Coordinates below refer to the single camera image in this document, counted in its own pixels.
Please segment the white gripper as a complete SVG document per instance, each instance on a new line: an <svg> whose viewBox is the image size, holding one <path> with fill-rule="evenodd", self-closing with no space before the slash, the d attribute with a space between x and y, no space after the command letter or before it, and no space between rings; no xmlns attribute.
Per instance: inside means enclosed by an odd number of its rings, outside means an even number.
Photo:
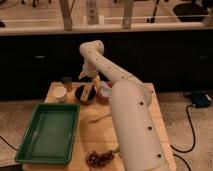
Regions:
<svg viewBox="0 0 213 171"><path fill-rule="evenodd" d="M84 60L82 71L79 74L79 79L82 79L84 77L92 78L92 82L96 89L100 88L100 76L98 75L98 69L87 59ZM91 91L93 89L92 84L86 84L84 86L81 100L87 100Z"/></svg>

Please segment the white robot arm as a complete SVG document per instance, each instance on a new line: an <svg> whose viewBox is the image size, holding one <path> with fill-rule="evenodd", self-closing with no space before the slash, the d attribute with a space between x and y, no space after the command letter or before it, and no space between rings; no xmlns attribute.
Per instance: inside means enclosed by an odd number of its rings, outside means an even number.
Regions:
<svg viewBox="0 0 213 171"><path fill-rule="evenodd" d="M100 40L79 47L84 64L79 78L101 72L112 84L109 106L126 171L171 171L149 111L151 91L136 76L103 56Z"/></svg>

